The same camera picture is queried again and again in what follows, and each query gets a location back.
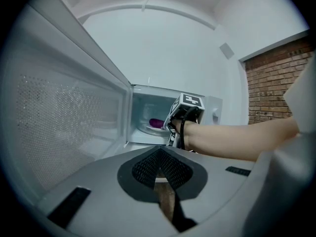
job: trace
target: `human arm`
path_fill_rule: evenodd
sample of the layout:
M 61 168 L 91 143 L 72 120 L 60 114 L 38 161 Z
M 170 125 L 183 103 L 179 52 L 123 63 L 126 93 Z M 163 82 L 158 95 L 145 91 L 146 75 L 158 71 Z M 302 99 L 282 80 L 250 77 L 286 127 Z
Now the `human arm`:
M 173 124 L 180 131 L 180 120 Z M 293 118 L 280 118 L 251 125 L 199 125 L 185 122 L 186 149 L 223 158 L 256 161 L 262 151 L 275 149 L 299 132 Z

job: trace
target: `white wall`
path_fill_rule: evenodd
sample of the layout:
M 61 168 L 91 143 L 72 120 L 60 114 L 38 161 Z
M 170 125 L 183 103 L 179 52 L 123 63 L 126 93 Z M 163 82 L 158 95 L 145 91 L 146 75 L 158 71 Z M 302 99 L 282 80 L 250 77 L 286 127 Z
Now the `white wall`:
M 221 123 L 245 124 L 241 84 L 247 84 L 240 80 L 237 60 L 225 58 L 219 35 L 209 27 L 150 9 L 103 12 L 90 16 L 84 27 L 132 84 L 222 98 Z
M 221 0 L 214 12 L 239 60 L 298 39 L 308 29 L 290 0 Z

